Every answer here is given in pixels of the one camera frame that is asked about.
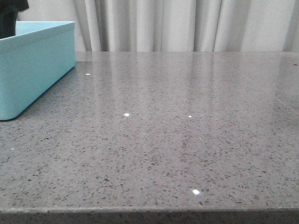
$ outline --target curtain fold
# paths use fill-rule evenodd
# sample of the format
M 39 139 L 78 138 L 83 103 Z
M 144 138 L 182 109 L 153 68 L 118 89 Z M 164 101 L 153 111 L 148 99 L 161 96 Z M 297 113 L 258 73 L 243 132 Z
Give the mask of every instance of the curtain fold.
M 299 52 L 298 0 L 28 0 L 20 21 L 75 21 L 76 51 Z

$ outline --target gray countertop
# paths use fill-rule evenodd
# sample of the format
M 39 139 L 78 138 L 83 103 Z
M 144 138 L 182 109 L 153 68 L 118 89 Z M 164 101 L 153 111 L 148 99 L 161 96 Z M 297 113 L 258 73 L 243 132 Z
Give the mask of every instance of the gray countertop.
M 0 212 L 298 211 L 298 64 L 294 53 L 78 52 L 0 123 Z

